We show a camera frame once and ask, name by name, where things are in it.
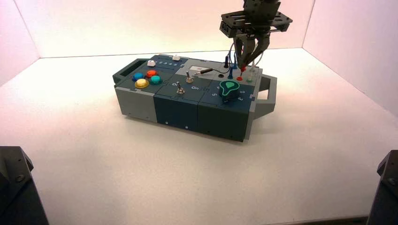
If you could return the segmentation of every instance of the blue button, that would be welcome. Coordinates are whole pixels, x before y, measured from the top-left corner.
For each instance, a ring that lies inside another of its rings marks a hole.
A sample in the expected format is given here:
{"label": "blue button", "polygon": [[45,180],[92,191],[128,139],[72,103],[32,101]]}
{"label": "blue button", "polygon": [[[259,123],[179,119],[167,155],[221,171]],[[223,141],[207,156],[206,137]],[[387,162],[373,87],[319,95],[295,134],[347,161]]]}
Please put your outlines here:
{"label": "blue button", "polygon": [[149,81],[152,85],[158,85],[161,84],[162,80],[160,76],[153,76],[151,77],[151,80]]}
{"label": "blue button", "polygon": [[144,75],[142,73],[136,73],[133,76],[133,81],[136,82],[137,80],[143,79],[143,78],[144,78]]}

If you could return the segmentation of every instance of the white tabletop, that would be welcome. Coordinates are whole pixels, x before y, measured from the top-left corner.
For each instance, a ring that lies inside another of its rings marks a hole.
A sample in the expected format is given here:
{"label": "white tabletop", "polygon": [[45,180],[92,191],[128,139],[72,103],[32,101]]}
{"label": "white tabletop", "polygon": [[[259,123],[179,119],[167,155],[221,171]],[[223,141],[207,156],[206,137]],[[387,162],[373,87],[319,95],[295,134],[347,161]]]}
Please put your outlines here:
{"label": "white tabletop", "polygon": [[[226,52],[180,53],[223,61]],[[369,213],[398,119],[302,49],[267,50],[275,111],[244,143],[123,116],[126,55],[41,59],[0,87],[51,224],[267,224]]]}

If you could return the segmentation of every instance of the robotic arm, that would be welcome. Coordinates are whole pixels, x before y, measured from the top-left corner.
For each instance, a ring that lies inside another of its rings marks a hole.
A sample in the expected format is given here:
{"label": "robotic arm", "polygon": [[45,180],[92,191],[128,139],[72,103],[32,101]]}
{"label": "robotic arm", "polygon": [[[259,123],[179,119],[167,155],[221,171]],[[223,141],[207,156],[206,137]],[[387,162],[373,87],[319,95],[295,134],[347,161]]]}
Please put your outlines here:
{"label": "robotic arm", "polygon": [[237,65],[241,71],[268,48],[272,32],[285,32],[293,22],[278,12],[279,0],[244,1],[244,10],[221,15],[220,25],[220,30],[234,39]]}

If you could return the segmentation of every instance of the yellow button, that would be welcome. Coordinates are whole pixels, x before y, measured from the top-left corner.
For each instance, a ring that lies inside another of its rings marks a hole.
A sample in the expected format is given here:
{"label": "yellow button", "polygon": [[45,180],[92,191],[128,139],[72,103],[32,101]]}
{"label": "yellow button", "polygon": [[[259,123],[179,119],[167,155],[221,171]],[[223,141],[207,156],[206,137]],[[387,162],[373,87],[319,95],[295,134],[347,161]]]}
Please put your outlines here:
{"label": "yellow button", "polygon": [[146,88],[149,85],[149,81],[146,79],[138,79],[135,83],[136,88]]}

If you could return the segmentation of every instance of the handle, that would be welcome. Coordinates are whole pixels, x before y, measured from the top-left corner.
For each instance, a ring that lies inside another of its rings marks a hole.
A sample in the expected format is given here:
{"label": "handle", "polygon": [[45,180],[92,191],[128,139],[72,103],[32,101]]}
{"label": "handle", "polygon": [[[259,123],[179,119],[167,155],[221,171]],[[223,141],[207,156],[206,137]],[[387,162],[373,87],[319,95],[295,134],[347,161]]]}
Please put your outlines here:
{"label": "handle", "polygon": [[276,77],[261,75],[259,91],[268,90],[268,98],[256,100],[254,119],[260,118],[274,111],[276,104],[276,83]]}

